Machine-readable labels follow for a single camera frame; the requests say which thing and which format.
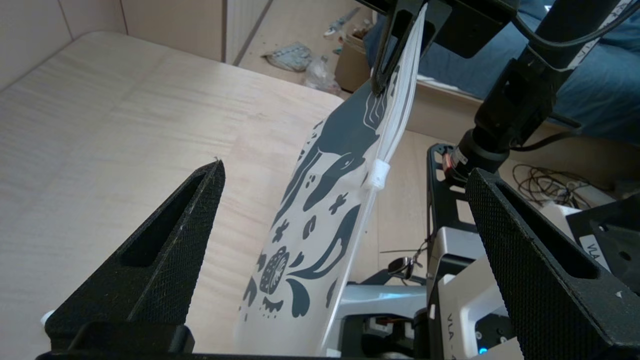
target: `white cable tie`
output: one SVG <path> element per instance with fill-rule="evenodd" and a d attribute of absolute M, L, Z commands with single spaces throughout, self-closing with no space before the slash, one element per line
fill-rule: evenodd
<path fill-rule="evenodd" d="M 391 169 L 391 166 L 388 163 L 385 163 L 380 159 L 376 159 L 371 171 L 369 172 L 366 186 L 377 192 L 384 189 L 389 169 Z"/>

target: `textured black plastic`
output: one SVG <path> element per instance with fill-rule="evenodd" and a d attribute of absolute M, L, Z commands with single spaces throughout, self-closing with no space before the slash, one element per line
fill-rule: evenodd
<path fill-rule="evenodd" d="M 193 172 L 51 315 L 51 349 L 89 322 L 184 324 L 224 184 L 222 161 Z"/>
<path fill-rule="evenodd" d="M 474 170 L 467 197 L 525 359 L 640 354 L 640 299 L 499 177 Z"/>
<path fill-rule="evenodd" d="M 611 273 L 640 294 L 640 194 L 566 217 L 573 238 L 594 235 Z"/>

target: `cardboard box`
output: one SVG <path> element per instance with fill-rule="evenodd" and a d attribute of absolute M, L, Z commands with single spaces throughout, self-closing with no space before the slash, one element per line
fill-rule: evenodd
<path fill-rule="evenodd" d="M 370 72 L 364 43 L 353 35 L 347 35 L 335 67 L 336 82 L 343 90 L 354 92 L 369 79 Z"/>

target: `plastic bag on floor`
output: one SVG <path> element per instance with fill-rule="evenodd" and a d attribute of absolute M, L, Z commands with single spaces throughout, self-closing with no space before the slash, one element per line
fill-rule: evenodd
<path fill-rule="evenodd" d="M 304 85 L 333 95 L 340 95 L 340 85 L 326 65 L 326 56 L 316 56 L 307 67 Z"/>
<path fill-rule="evenodd" d="M 303 72 L 311 62 L 311 50 L 299 42 L 270 51 L 263 58 L 281 69 Z"/>

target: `tool on floor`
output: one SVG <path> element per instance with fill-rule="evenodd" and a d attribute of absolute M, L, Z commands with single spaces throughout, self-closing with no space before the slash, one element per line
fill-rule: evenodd
<path fill-rule="evenodd" d="M 324 37 L 328 38 L 336 32 L 342 30 L 342 27 L 349 21 L 351 18 L 360 11 L 360 8 L 353 8 L 350 12 L 346 13 L 343 17 L 334 21 L 329 25 L 329 29 L 324 32 Z"/>

